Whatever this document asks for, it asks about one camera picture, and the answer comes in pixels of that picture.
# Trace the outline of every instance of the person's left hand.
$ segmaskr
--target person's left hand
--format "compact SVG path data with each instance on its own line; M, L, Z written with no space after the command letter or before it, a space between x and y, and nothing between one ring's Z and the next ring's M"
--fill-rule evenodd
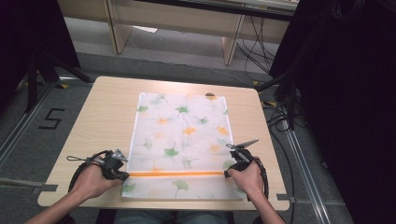
M71 193L77 193L84 200L96 198L106 192L108 189L120 185L121 180L109 180L103 177L102 170L99 166L90 164L79 175Z

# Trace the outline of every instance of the wooden table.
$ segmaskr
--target wooden table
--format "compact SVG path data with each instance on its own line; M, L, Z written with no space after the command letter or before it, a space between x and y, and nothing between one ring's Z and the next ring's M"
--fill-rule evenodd
M235 143L253 138L260 141L248 149L259 156L268 174L269 201L276 210L287 210L289 201L279 201L277 194L286 194L276 154L271 141L262 106L253 89L201 84L143 80L120 77L99 77L78 115L64 148L46 184L58 185L56 191L41 192L38 203L50 206L66 193L69 182L80 162L68 161L67 156L86 158L105 149L119 148L128 156L134 128L134 116L139 92L189 93L209 92L225 96ZM235 202L164 202L138 201L121 198L121 186L82 206L139 209L196 209L196 210L255 210L246 199Z

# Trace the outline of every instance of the floor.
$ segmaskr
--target floor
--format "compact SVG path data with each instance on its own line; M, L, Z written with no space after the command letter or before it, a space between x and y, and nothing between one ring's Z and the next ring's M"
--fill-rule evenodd
M235 52L232 65L224 65L221 42L217 36L165 30L158 30L152 34L134 29L123 53L115 55L106 23L67 18L65 20L78 53L81 70L91 77L100 75L129 77L133 74L134 77L139 78L238 87L253 87L255 80L263 83L271 79L258 66L247 61L246 56L239 49ZM242 40L238 43L243 48ZM246 41L245 44L248 49L259 49L253 41ZM275 55L278 45L265 44L265 47ZM60 76L70 77L62 69L58 71ZM37 115L32 118L22 138L1 167L1 178L29 182L18 187L0 182L2 223L23 222L42 210L36 204L37 195L32 193L32 184L46 181L91 89L90 86L79 81L71 81L69 84L67 89L55 88L49 93L48 99L38 109ZM262 92L260 95L262 101L273 102L275 90L276 86ZM8 133L23 116L22 108L25 107L26 94L27 86L22 85L9 108L0 113L1 142L6 140ZM39 126L48 125L45 117L52 108L65 108L60 128L52 132L37 129ZM278 111L272 106L266 105L263 108L267 120L278 116ZM295 201L288 211L280 211L279 214L287 223L326 223L318 220L312 198L305 186L302 170L296 161L295 153L291 150L286 132L282 132L282 122L272 119L269 126L274 133L273 143L287 192ZM301 151L318 187L318 194L325 205L330 222L353 223L332 181L331 174L320 165L322 162L320 151L309 132L309 125L304 121L304 116L296 118L295 126ZM97 210L91 208L78 208L72 214L78 223L93 223L96 215ZM234 212L235 223L251 223L257 215L256 211Z

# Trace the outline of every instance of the gray carpet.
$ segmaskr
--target gray carpet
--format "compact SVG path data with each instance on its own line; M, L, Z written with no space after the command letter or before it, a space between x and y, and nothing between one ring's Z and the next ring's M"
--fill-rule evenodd
M233 77L225 77L213 71L194 68L184 65L170 65L164 63L150 63L136 59L125 59L117 57L99 56L80 53L78 55L82 64L82 71L90 77L101 75L116 77L137 77L146 79L159 79L180 82L204 83L224 86L247 87L252 83L245 72L233 70L219 70L221 73L238 77L243 82ZM62 69L58 69L61 76L68 76ZM259 74L252 74L255 78L268 79ZM0 171L0 177L45 182L50 174L51 167L55 163L64 142L73 127L73 124L82 108L86 97L91 89L81 81L68 82L66 89L53 89L39 110L37 116L30 124L21 141L12 151L7 162ZM260 97L264 101L274 101L272 95L276 87L263 92ZM22 88L16 93L6 111L1 113L1 138L4 140L13 125L23 113L26 100L26 89ZM58 127L54 130L39 129L40 126L51 126L53 121L45 121L45 117L52 108L61 108L64 111L54 111L52 117L61 119ZM267 119L273 114L272 109L265 110ZM304 118L296 120L301 126ZM291 183L290 168L285 154L279 143L273 138L276 155L280 169L289 195L294 187L294 196L297 203L294 207L293 223L318 223L315 212L306 193L304 182L301 179L295 159L291 153L290 145L284 133L273 129L280 143L286 149L290 159L294 181ZM352 223L342 198L332 181L329 172L320 166L321 157L309 129L297 126L296 133L299 137L301 147L306 156L309 168L318 185L318 189L324 199L332 223ZM43 208L36 203L37 195L31 193L32 188L5 187L0 191L0 222L22 223ZM78 208L72 214L77 223L94 223L98 209ZM281 216L289 223L291 209L280 212ZM234 212L235 223L251 223L257 216L257 212Z

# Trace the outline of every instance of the forearm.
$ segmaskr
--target forearm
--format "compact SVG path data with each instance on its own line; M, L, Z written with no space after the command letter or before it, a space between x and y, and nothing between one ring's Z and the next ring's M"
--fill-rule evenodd
M57 223L73 209L84 203L86 199L76 192L69 192L57 203L26 221L31 223Z
M259 212L262 223L285 223L261 191L248 193L247 196Z

